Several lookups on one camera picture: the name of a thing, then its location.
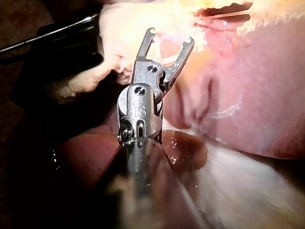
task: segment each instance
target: reflective metal surface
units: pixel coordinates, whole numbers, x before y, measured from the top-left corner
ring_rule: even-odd
[[[185,187],[174,174],[162,146],[151,138],[127,142],[119,151],[127,155],[128,176],[112,182],[122,190],[119,228],[205,229]]]

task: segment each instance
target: organ surface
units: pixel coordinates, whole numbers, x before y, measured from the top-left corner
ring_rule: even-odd
[[[100,17],[105,61],[68,81],[64,97],[90,92],[111,70],[129,84],[149,27],[148,58],[170,65],[183,41],[193,52],[164,98],[164,117],[178,128],[245,152],[304,155],[305,3],[301,0],[120,2]]]

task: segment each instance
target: screw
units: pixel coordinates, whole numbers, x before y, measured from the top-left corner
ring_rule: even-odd
[[[156,65],[151,65],[151,66],[148,66],[148,67],[147,67],[147,71],[148,71],[149,73],[155,73],[156,71],[158,71],[158,68],[157,68]]]
[[[142,96],[146,93],[146,90],[145,90],[144,87],[138,86],[138,87],[135,88],[134,93],[138,96]]]
[[[132,138],[132,136],[132,127],[128,124],[122,124],[118,135],[119,142],[126,142],[128,139]]]

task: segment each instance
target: fluid droplet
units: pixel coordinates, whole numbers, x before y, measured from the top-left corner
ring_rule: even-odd
[[[170,161],[172,165],[174,165],[178,161],[179,157],[178,156],[171,156]]]

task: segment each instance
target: dark background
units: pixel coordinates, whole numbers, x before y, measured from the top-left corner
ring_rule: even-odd
[[[76,10],[92,5],[86,0],[3,0],[0,1],[0,48],[34,36],[44,25],[69,18]],[[0,59],[26,53],[24,47]],[[10,93],[24,61],[0,65],[0,228],[11,228],[8,200],[9,139],[24,111],[13,104]]]

